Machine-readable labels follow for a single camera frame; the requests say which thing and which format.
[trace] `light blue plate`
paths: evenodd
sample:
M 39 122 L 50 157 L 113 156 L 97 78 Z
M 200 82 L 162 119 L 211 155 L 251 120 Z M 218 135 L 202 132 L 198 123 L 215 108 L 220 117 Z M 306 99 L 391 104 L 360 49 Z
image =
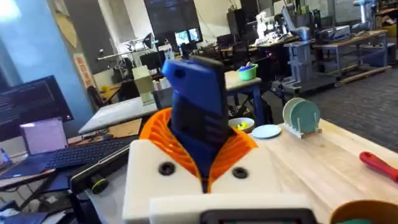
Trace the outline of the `light blue plate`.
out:
M 321 112 L 315 103 L 305 100 L 298 102 L 290 112 L 290 122 L 296 130 L 299 130 L 297 118 L 300 118 L 301 132 L 310 133 L 318 125 L 321 119 Z
M 278 125 L 266 124 L 256 127 L 251 134 L 255 138 L 272 138 L 277 136 L 281 132 L 281 128 Z

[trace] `white table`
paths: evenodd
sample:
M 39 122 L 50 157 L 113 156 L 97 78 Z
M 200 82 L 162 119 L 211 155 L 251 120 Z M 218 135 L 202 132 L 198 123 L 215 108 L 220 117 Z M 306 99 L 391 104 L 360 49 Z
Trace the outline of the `white table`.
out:
M 115 124 L 132 121 L 145 115 L 155 113 L 156 111 L 157 107 L 155 103 L 144 106 L 141 97 L 104 106 L 79 130 L 79 134 L 85 134 L 91 131 L 108 128 Z
M 225 73 L 225 85 L 228 95 L 235 95 L 248 91 L 253 92 L 258 125 L 264 124 L 262 101 L 259 90 L 260 83 L 260 78 L 244 81 L 239 78 L 238 73 L 235 71 Z M 143 106 L 141 97 L 104 106 L 79 130 L 79 134 L 85 134 L 91 131 L 108 128 L 115 124 L 142 118 L 145 115 L 155 113 L 157 110 L 158 108 L 155 103 Z

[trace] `monitor screen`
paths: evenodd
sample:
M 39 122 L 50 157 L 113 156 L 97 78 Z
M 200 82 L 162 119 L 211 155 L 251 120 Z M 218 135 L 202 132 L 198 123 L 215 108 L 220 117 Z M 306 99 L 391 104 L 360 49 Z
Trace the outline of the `monitor screen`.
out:
M 188 32 L 186 30 L 181 32 L 176 32 L 175 40 L 177 41 L 178 46 L 181 46 L 182 44 L 189 44 Z
M 200 41 L 200 35 L 198 29 L 190 29 L 189 30 L 189 36 L 191 37 L 191 41 L 193 42 L 199 42 Z
M 0 92 L 0 141 L 20 136 L 21 124 L 56 117 L 73 120 L 53 75 Z
M 30 155 L 52 152 L 68 146 L 62 118 L 36 121 L 22 124 L 20 127 L 26 149 Z

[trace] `cable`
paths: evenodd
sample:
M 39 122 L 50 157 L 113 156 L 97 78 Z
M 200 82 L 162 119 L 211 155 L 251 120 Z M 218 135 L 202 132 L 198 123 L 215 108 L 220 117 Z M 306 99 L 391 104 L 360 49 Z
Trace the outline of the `cable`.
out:
M 205 26 L 206 26 L 207 29 L 209 30 L 210 34 L 211 34 L 215 39 L 217 39 L 217 37 L 214 35 L 214 33 L 211 31 L 211 29 L 207 26 L 205 20 L 202 18 L 201 14 L 199 13 L 199 10 L 197 10 L 197 13 L 198 13 L 200 19 L 202 20 L 202 22 L 205 24 Z

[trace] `poster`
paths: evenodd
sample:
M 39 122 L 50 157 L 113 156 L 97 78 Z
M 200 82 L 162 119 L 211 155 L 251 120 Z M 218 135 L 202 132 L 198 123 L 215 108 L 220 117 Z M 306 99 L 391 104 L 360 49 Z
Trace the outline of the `poster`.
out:
M 85 88 L 89 86 L 94 86 L 93 75 L 88 68 L 88 64 L 85 56 L 82 53 L 73 54 L 77 69 L 79 70 L 81 79 L 85 85 Z

